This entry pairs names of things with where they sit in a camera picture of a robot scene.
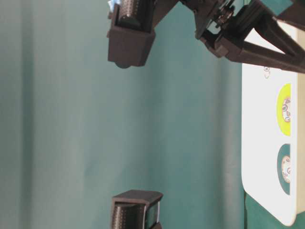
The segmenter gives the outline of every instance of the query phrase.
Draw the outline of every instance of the knurled black cylinder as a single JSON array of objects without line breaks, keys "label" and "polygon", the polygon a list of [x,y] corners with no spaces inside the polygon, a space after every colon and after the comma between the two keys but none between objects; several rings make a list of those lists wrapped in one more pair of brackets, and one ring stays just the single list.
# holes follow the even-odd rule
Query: knurled black cylinder
[{"label": "knurled black cylinder", "polygon": [[112,216],[112,229],[142,229],[144,205],[116,204]]}]

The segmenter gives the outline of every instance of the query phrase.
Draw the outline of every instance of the green fabric backdrop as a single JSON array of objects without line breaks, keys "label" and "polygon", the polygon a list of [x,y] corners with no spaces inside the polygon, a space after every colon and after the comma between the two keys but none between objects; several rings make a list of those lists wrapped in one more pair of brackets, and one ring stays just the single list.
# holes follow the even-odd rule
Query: green fabric backdrop
[{"label": "green fabric backdrop", "polygon": [[241,65],[196,41],[178,4],[147,65],[118,69],[107,14],[0,1],[0,228],[106,229],[131,188],[164,193],[165,229],[243,228]]}]

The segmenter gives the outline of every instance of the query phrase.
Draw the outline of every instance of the small printed logo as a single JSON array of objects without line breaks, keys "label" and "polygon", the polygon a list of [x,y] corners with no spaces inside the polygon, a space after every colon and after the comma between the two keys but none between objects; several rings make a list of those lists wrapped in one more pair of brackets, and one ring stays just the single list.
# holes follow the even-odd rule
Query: small printed logo
[{"label": "small printed logo", "polygon": [[271,69],[270,67],[264,67],[264,77],[265,79],[268,79],[271,75]]}]

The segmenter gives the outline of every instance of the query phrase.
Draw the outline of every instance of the blue tape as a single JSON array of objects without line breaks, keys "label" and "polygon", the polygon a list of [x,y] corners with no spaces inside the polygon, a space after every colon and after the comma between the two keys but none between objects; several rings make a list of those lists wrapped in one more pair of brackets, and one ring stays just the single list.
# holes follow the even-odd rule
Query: blue tape
[{"label": "blue tape", "polygon": [[115,4],[120,5],[121,4],[121,0],[109,0],[108,4],[109,4],[110,11],[113,12],[114,11],[114,5]]}]

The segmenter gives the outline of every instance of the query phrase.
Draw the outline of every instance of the black plastic mount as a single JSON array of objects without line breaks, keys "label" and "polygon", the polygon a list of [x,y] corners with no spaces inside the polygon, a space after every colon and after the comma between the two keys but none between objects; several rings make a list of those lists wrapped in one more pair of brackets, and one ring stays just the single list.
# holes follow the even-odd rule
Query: black plastic mount
[{"label": "black plastic mount", "polygon": [[[129,190],[112,198],[111,229],[143,229],[148,211],[156,206],[163,194],[155,191]],[[156,221],[149,229],[162,229]]]},{"label": "black plastic mount", "polygon": [[[289,24],[300,29],[305,28],[305,18],[304,21],[292,19],[294,9],[293,5],[279,18],[286,21],[285,15],[289,15]],[[245,38],[253,28],[283,53],[246,42]],[[280,28],[275,15],[258,0],[252,0],[249,5],[244,6],[218,34],[205,30],[200,40],[217,57],[224,56],[233,62],[305,73],[305,51]]]},{"label": "black plastic mount", "polygon": [[138,31],[117,25],[119,5],[115,5],[109,31],[108,61],[121,68],[144,66],[155,39],[155,32]]}]

